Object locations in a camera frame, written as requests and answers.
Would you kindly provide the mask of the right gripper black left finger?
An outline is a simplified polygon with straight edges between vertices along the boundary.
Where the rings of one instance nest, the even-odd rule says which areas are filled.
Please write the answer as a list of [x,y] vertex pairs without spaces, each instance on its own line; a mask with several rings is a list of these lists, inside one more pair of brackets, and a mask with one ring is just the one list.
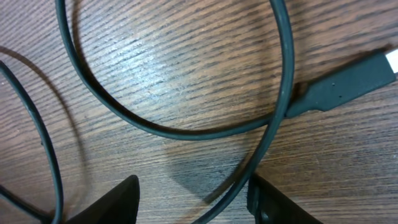
[[66,221],[69,224],[136,224],[140,187],[130,175],[87,209]]

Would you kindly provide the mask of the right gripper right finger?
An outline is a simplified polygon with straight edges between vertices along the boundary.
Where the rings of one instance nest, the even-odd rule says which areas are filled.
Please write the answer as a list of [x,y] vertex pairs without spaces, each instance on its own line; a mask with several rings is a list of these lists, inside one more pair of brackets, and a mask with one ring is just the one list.
[[249,179],[247,209],[256,224],[322,224],[257,174]]

